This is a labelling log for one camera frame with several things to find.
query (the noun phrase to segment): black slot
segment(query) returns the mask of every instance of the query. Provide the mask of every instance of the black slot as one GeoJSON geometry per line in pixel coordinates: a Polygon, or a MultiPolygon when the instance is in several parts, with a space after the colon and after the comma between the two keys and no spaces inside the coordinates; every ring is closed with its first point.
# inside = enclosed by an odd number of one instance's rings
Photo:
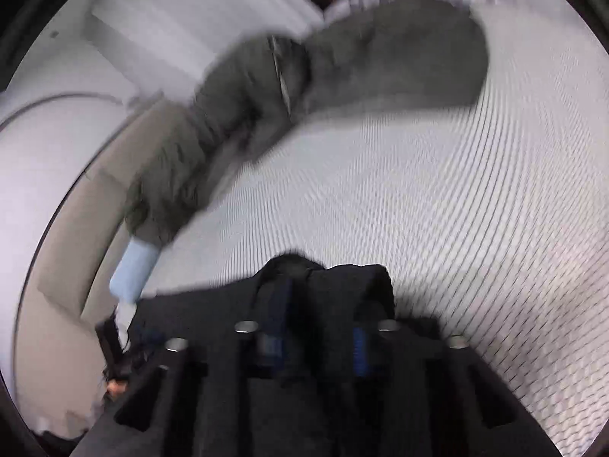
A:
{"type": "Polygon", "coordinates": [[[434,457],[467,457],[468,444],[457,390],[446,362],[425,361],[429,430],[434,457]]]}
{"type": "Polygon", "coordinates": [[[516,415],[507,402],[494,390],[491,384],[470,366],[468,368],[471,383],[474,385],[476,400],[482,415],[482,422],[487,428],[496,428],[514,422],[516,415]]]}
{"type": "Polygon", "coordinates": [[[166,370],[162,368],[154,370],[144,386],[131,395],[125,405],[117,412],[115,415],[117,424],[129,426],[139,431],[146,431],[150,428],[152,413],[166,373],[166,370]]]}
{"type": "Polygon", "coordinates": [[[169,431],[163,444],[163,456],[190,457],[194,451],[194,430],[197,405],[207,365],[190,362],[180,380],[169,421],[169,431]]]}

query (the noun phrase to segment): beige sofa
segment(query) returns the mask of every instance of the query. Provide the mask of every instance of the beige sofa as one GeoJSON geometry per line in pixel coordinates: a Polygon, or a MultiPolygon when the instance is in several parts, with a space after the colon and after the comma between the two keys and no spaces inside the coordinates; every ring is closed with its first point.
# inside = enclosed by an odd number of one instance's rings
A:
{"type": "Polygon", "coordinates": [[[94,326],[116,306],[108,283],[129,242],[127,188],[183,113],[163,98],[139,108],[74,183],[41,239],[14,351],[17,404],[34,429],[50,424],[75,436],[100,397],[104,359],[94,326]]]}

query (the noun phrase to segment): beige cushion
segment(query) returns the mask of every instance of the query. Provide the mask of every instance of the beige cushion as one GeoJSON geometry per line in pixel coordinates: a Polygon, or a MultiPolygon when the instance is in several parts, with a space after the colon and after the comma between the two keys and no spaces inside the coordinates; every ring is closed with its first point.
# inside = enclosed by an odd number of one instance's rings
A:
{"type": "Polygon", "coordinates": [[[135,175],[157,153],[176,123],[184,118],[185,108],[160,99],[134,118],[112,143],[102,151],[87,170],[94,178],[100,171],[107,172],[129,188],[135,175]]]}
{"type": "Polygon", "coordinates": [[[127,227],[122,224],[116,232],[102,263],[99,265],[80,316],[81,320],[91,326],[97,325],[110,316],[118,304],[118,299],[111,295],[108,285],[121,257],[123,257],[129,239],[130,235],[127,227]]]}
{"type": "Polygon", "coordinates": [[[80,318],[97,270],[123,219],[126,191],[103,173],[81,178],[45,238],[37,288],[80,318]]]}

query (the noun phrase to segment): white cloth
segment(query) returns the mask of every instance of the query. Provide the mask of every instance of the white cloth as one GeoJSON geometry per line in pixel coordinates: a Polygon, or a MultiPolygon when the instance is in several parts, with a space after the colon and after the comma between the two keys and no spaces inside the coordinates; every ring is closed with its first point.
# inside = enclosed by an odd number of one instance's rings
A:
{"type": "Polygon", "coordinates": [[[145,291],[299,249],[384,264],[401,314],[464,334],[564,455],[609,417],[609,58],[581,28],[476,8],[471,109],[311,120],[161,254],[145,291]]]}

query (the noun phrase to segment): dark gray fabric cover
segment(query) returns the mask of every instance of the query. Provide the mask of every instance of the dark gray fabric cover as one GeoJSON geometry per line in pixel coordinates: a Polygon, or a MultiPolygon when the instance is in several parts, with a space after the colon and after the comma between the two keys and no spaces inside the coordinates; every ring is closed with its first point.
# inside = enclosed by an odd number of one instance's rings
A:
{"type": "Polygon", "coordinates": [[[302,44],[278,35],[244,41],[212,69],[187,120],[130,187],[127,226],[162,247],[209,204],[235,158],[257,159],[308,114],[469,106],[487,68],[479,24],[438,0],[353,14],[302,44]]]}

